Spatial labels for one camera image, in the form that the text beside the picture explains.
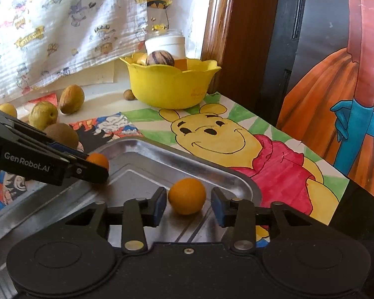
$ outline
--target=striped ball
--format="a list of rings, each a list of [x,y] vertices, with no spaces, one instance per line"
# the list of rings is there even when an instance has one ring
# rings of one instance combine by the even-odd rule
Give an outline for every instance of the striped ball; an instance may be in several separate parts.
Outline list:
[[[163,65],[175,65],[173,56],[166,51],[154,51],[147,56],[147,65],[163,64]]]

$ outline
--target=yellow bowl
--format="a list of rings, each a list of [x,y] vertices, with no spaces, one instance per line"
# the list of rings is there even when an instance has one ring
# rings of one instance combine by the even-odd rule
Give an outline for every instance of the yellow bowl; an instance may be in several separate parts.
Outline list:
[[[149,106],[186,109],[199,104],[214,74],[221,69],[217,61],[187,59],[187,71],[169,65],[143,66],[136,63],[142,53],[121,58],[129,69],[135,97]]]

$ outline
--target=green stripe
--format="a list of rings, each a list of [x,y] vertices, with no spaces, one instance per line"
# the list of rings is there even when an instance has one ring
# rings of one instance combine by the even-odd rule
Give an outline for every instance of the green stripe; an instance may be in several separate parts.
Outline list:
[[[233,108],[230,110],[230,114],[228,115],[228,119],[231,119],[234,122],[240,122],[245,119],[249,119],[254,117],[255,115],[245,109],[243,106],[239,104],[234,104]]]
[[[205,103],[219,103],[221,96],[222,95],[219,92],[215,92],[214,94],[208,94],[204,98],[204,101]]]
[[[266,130],[269,128],[270,124],[266,121],[264,121],[261,118],[257,118],[253,125],[248,129],[248,131],[253,134],[260,134],[263,135]]]
[[[144,137],[168,146],[177,144],[175,134],[173,132],[163,130],[140,130],[140,132],[144,135]]]
[[[197,104],[196,106],[193,106],[191,108],[184,109],[184,111],[188,112],[190,115],[195,115],[195,114],[199,114],[199,109],[200,109],[200,106],[199,104]]]
[[[347,178],[340,178],[336,176],[324,175],[324,185],[330,189],[339,201],[348,186],[349,180]]]
[[[292,139],[291,136],[288,136],[286,133],[272,126],[272,140],[278,140],[280,142],[285,143],[286,141],[291,140],[291,139]]]
[[[131,122],[154,122],[163,120],[157,110],[146,108],[122,112]]]
[[[305,150],[303,151],[305,157],[307,157],[308,159],[312,160],[314,163],[322,160],[322,158],[317,155],[315,152],[313,152],[310,148],[308,148],[307,146],[305,146]]]

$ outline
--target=pooh bear face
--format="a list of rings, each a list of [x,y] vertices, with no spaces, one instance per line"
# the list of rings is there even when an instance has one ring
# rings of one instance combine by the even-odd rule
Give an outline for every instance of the pooh bear face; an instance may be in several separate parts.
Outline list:
[[[160,115],[172,122],[177,143],[195,156],[226,167],[252,167],[262,146],[244,127],[219,116],[226,110],[220,104],[207,104],[199,114],[183,118],[174,110],[162,109]]]

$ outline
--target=winnie the pooh drawing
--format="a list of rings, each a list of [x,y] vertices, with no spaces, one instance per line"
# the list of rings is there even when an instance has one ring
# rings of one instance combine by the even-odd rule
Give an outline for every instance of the winnie the pooh drawing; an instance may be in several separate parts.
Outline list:
[[[199,114],[180,118],[174,110],[159,114],[171,122],[177,143],[191,154],[232,168],[249,176],[262,192],[262,207],[283,201],[328,224],[338,199],[323,184],[323,175],[310,159],[282,142],[253,135],[236,122],[219,116],[227,111],[221,104],[206,104]],[[267,237],[256,229],[257,238]]]

